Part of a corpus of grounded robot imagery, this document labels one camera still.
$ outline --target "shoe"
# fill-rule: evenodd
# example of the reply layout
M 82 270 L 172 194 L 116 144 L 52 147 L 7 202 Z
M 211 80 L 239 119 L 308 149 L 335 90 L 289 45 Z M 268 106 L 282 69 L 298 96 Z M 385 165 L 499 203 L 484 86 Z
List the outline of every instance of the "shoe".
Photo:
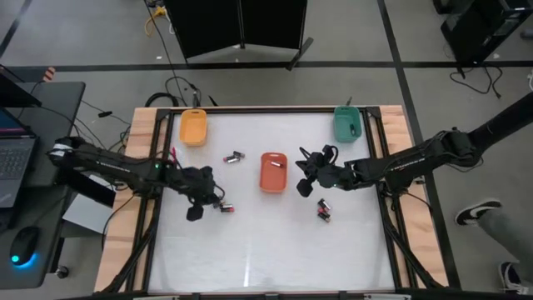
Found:
M 461 226 L 476 225 L 484 213 L 496 208 L 501 208 L 501 202 L 497 199 L 487 199 L 482 203 L 467 207 L 457 213 L 456 223 Z
M 526 295 L 529 292 L 529 288 L 522 285 L 512 262 L 503 262 L 498 271 L 506 293 Z

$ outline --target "floor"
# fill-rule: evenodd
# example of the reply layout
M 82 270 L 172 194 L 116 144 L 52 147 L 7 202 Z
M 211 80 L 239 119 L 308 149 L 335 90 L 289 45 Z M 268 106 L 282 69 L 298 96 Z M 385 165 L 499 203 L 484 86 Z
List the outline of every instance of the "floor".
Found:
M 382 16 L 390 20 L 390 27 Z M 530 91 L 526 76 L 531 67 L 519 66 L 532 65 L 533 41 L 520 39 L 519 32 L 533 28 L 533 18 L 491 55 L 490 60 L 508 66 L 502 68 L 504 75 L 496 85 L 501 99 L 453 83 L 451 65 L 427 63 L 453 60 L 440 32 L 444 18 L 435 12 L 431 0 L 309 0 L 305 35 L 315 42 L 302 61 L 317 62 L 314 65 L 292 72 L 273 67 L 218 68 L 179 70 L 177 75 L 220 105 L 336 105 L 349 97 L 356 105 L 404 105 L 419 141 L 454 126 L 476 128 Z M 146 20 L 141 0 L 0 0 L 0 41 L 4 41 L 0 63 L 54 66 L 64 71 L 54 81 L 85 82 L 85 101 L 131 120 L 133 110 L 153 93 L 164 91 L 164 81 L 172 75 L 165 69 L 167 60 L 158 36 L 147 37 L 143 32 Z M 177 40 L 167 30 L 168 22 L 161 19 L 157 24 L 172 62 L 184 63 Z M 292 50 L 268 47 L 229 48 L 192 58 L 190 63 L 280 62 L 292 55 Z M 343 67 L 342 62 L 353 63 Z M 481 89 L 488 84 L 480 69 L 468 73 L 466 81 Z M 177 93 L 173 85 L 171 92 Z M 168 103 L 162 100 L 158 105 Z M 124 130 L 112 118 L 98 119 L 97 112 L 85 105 L 78 117 L 106 146 L 115 143 Z M 447 167 L 434 172 L 465 290 L 500 291 L 496 266 L 514 258 L 479 228 L 454 225 L 453 217 L 457 210 L 484 197 L 497 197 L 518 222 L 531 225 L 531 134 L 533 127 L 528 127 L 494 146 L 486 152 L 484 166 L 472 172 L 459 174 Z M 66 245 L 61 263 L 75 270 L 70 278 L 47 277 L 38 289 L 1 291 L 0 298 L 88 295 L 97 276 L 99 238 L 69 239 Z

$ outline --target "wooden table frame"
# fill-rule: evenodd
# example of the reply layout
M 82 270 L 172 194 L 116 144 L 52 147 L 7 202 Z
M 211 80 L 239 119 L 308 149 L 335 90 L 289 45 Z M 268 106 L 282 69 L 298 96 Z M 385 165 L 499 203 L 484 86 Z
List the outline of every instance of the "wooden table frame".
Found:
M 332 113 L 334 107 L 208 107 L 208 113 Z M 185 108 L 138 108 L 132 122 L 126 155 L 132 157 L 154 156 L 157 153 L 168 155 L 174 113 Z M 412 146 L 411 136 L 401 106 L 361 107 L 363 122 L 366 125 L 371 157 L 380 158 Z M 423 185 L 413 184 L 409 192 L 426 199 Z M 119 208 L 131 197 L 131 191 L 117 194 L 113 209 Z M 152 216 L 158 216 L 160 201 L 133 199 L 118 213 L 109 224 L 106 245 L 98 272 L 95 291 L 104 289 L 120 271 L 123 264 L 146 231 Z M 400 235 L 408 240 L 412 252 L 426 270 L 440 284 L 447 286 L 447 273 L 456 273 L 453 263 L 445 268 L 450 253 L 442 253 L 434 223 L 427 205 L 405 195 L 392 201 L 393 212 L 388 200 L 380 200 L 381 215 L 389 213 Z M 406 265 L 398 247 L 386 235 L 387 251 L 391 260 L 393 280 L 397 288 L 422 288 L 420 279 Z M 136 271 L 130 274 L 123 290 L 146 290 L 149 283 L 152 253 L 155 238 L 139 259 Z

